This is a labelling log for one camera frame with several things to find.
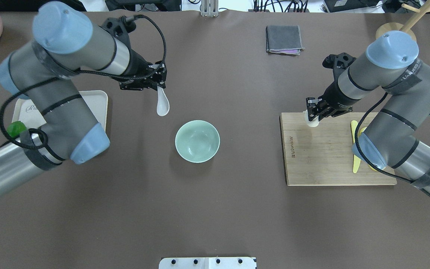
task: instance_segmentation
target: wooden cutting board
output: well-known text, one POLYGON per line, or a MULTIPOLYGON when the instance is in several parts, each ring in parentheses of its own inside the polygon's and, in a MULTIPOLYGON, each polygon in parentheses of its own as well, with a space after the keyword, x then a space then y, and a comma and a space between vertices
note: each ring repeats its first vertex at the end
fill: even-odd
MULTIPOLYGON (((323 119, 315 127, 306 125, 303 113, 280 116, 283 157, 288 186, 395 185, 396 179, 373 171, 361 161, 353 173, 351 121, 364 113, 351 112, 323 119)), ((370 113, 361 127, 366 127, 377 113, 370 113)), ((394 173, 391 167, 384 169, 394 173)))

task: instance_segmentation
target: green object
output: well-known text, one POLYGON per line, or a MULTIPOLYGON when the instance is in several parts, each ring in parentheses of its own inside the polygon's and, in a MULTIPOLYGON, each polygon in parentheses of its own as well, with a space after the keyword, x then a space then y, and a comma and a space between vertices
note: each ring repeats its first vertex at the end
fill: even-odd
POLYGON ((175 148, 182 158, 193 163, 210 160, 220 147, 220 135, 206 121, 189 121, 175 135, 175 148))
POLYGON ((27 129, 28 128, 26 128, 24 123, 21 121, 15 121, 12 124, 9 124, 7 127, 7 133, 9 133, 12 138, 16 138, 22 131, 26 131, 27 129))

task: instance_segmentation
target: wooden mug tree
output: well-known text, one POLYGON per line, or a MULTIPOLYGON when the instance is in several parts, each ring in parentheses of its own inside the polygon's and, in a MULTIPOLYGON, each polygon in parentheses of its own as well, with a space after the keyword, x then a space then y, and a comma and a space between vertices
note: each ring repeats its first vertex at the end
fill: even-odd
POLYGON ((421 19, 421 17, 424 16, 424 14, 426 14, 427 12, 430 12, 430 0, 427 0, 420 9, 411 7, 410 5, 407 5, 405 3, 403 3, 403 5, 401 6, 407 10, 416 12, 416 14, 414 14, 413 17, 411 17, 404 25, 398 24, 397 22, 388 22, 387 24, 381 25, 376 31, 376 39, 382 36, 386 32, 399 30, 401 32, 408 33, 412 37, 412 39, 416 41, 416 36, 413 33, 413 31, 411 31, 411 28, 413 27, 414 24, 416 24, 416 22, 418 22, 418 20, 421 19))

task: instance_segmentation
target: gray cloth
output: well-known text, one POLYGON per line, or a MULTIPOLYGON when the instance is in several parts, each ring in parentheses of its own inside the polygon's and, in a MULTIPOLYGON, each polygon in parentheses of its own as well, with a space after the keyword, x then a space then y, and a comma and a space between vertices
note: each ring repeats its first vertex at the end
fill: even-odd
POLYGON ((266 34, 267 52, 299 55, 304 49, 298 25, 268 25, 266 34))

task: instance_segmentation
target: green lime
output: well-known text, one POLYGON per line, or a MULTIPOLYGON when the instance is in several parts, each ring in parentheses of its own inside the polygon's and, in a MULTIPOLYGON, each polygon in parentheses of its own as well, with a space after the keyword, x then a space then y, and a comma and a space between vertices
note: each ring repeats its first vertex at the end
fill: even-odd
POLYGON ((16 138, 22 131, 25 130, 27 130, 27 128, 21 121, 15 121, 12 124, 9 124, 7 127, 7 133, 9 133, 12 138, 16 138))

